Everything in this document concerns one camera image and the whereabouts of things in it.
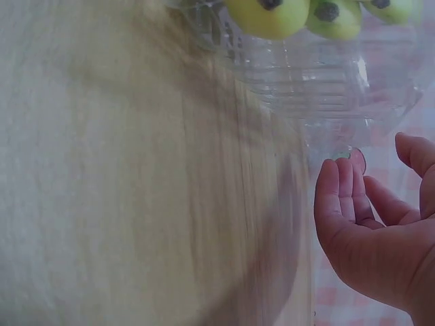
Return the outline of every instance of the palm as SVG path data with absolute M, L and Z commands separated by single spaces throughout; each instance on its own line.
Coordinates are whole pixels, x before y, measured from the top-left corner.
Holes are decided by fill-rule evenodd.
M 320 243 L 343 281 L 406 309 L 435 261 L 435 219 L 429 219 L 435 213 L 435 146 L 406 136 L 397 145 L 400 159 L 423 177 L 421 210 L 375 179 L 363 179 L 350 161 L 326 161 L 317 182 L 315 220 Z M 375 221 L 369 198 L 384 224 Z

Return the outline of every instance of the finger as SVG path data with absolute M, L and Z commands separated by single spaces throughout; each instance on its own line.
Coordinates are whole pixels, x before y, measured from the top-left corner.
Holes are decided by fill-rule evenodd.
M 372 232 L 356 225 L 341 214 L 338 165 L 332 160 L 324 162 L 317 180 L 314 200 L 314 218 L 320 245 L 334 269 L 339 268 L 343 257 L 353 257 L 349 242 L 357 243 Z
M 353 207 L 355 208 L 355 222 L 372 230 L 383 228 L 384 226 L 375 221 L 370 201 L 366 196 L 366 186 L 361 173 L 361 169 L 353 166 Z
M 320 170 L 315 190 L 315 217 L 322 212 L 341 214 L 338 198 L 338 166 L 333 160 L 326 160 Z
M 364 177 L 366 193 L 386 226 L 406 225 L 420 220 L 420 212 L 401 201 L 379 181 Z
M 435 144 L 421 137 L 396 135 L 399 158 L 423 178 L 420 187 L 420 215 L 427 219 L 435 214 Z
M 326 160 L 320 170 L 315 190 L 314 220 L 320 243 L 325 243 L 341 227 L 338 166 L 333 160 Z
M 399 132 L 396 135 L 398 157 L 420 177 L 435 165 L 435 145 L 422 137 L 412 137 Z
M 339 158 L 338 166 L 338 197 L 340 198 L 341 214 L 350 221 L 355 221 L 355 209 L 353 207 L 353 167 L 350 160 Z

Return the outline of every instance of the pink checkered tablecloth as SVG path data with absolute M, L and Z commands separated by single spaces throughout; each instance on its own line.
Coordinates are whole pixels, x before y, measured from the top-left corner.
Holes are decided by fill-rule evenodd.
M 362 149 L 367 175 L 376 177 L 401 199 L 418 206 L 419 177 L 399 159 L 394 147 L 397 131 L 435 141 L 435 87 L 432 87 L 404 121 L 388 137 L 373 139 L 371 148 Z M 408 326 L 409 316 L 371 300 L 342 283 L 326 259 L 317 239 L 315 252 L 315 326 Z

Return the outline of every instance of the wooden surface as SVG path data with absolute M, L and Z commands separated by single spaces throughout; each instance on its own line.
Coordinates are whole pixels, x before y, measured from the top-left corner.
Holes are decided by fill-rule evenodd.
M 0 1 L 0 325 L 310 325 L 297 125 L 160 1 Z

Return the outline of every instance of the plastic packaging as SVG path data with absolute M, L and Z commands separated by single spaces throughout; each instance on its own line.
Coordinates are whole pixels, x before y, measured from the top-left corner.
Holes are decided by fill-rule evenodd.
M 253 37 L 222 0 L 167 5 L 184 13 L 198 44 L 217 52 L 265 107 L 304 119 L 311 156 L 321 160 L 389 132 L 432 81 L 435 1 L 410 1 L 408 24 L 388 25 L 363 10 L 362 30 L 349 41 L 307 29 L 282 41 Z

